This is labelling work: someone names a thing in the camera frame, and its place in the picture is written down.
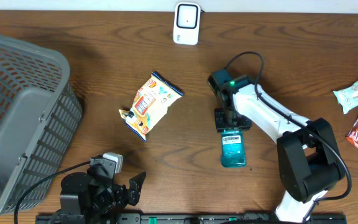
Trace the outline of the teal mouthwash bottle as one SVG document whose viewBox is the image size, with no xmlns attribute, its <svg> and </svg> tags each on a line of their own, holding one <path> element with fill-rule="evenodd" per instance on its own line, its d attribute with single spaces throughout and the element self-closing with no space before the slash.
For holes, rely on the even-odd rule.
<svg viewBox="0 0 358 224">
<path fill-rule="evenodd" d="M 243 133 L 240 130 L 225 130 L 221 133 L 221 164 L 226 168 L 247 165 Z"/>
</svg>

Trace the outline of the light teal wipes packet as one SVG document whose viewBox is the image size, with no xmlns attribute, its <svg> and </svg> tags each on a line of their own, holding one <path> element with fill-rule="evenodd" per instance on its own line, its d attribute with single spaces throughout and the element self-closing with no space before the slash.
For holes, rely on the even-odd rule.
<svg viewBox="0 0 358 224">
<path fill-rule="evenodd" d="M 358 81 L 350 87 L 342 90 L 333 91 L 337 102 L 342 106 L 342 112 L 347 114 L 350 110 L 358 106 Z"/>
</svg>

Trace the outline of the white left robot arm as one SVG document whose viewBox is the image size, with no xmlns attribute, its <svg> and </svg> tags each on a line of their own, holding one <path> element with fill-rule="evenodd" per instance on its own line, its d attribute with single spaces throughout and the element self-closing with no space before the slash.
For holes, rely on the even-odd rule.
<svg viewBox="0 0 358 224">
<path fill-rule="evenodd" d="M 92 157 L 86 172 L 74 172 L 64 177 L 58 214 L 60 223 L 116 223 L 112 210 L 137 205 L 146 173 L 129 179 L 127 187 L 114 182 L 121 167 L 121 155 L 105 154 Z"/>
</svg>

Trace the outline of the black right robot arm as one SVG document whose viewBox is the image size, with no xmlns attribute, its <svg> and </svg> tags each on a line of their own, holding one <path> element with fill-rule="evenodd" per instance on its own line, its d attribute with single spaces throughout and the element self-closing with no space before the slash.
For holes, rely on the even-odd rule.
<svg viewBox="0 0 358 224">
<path fill-rule="evenodd" d="M 349 176 L 331 125 L 323 118 L 312 121 L 290 111 L 247 76 L 234 79 L 222 69 L 208 77 L 208 84 L 220 104 L 214 115 L 222 136 L 222 165 L 245 165 L 242 133 L 256 124 L 277 146 L 285 193 L 275 218 L 285 223 L 330 223 L 331 217 L 312 212 Z"/>
</svg>

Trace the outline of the yellow snack bag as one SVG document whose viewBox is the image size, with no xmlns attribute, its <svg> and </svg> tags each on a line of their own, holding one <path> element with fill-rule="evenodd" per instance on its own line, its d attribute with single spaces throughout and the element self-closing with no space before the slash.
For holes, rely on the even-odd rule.
<svg viewBox="0 0 358 224">
<path fill-rule="evenodd" d="M 153 71 L 138 89 L 130 110 L 119 110 L 119 114 L 126 126 L 146 142 L 146 135 L 182 96 L 183 92 L 179 87 Z"/>
</svg>

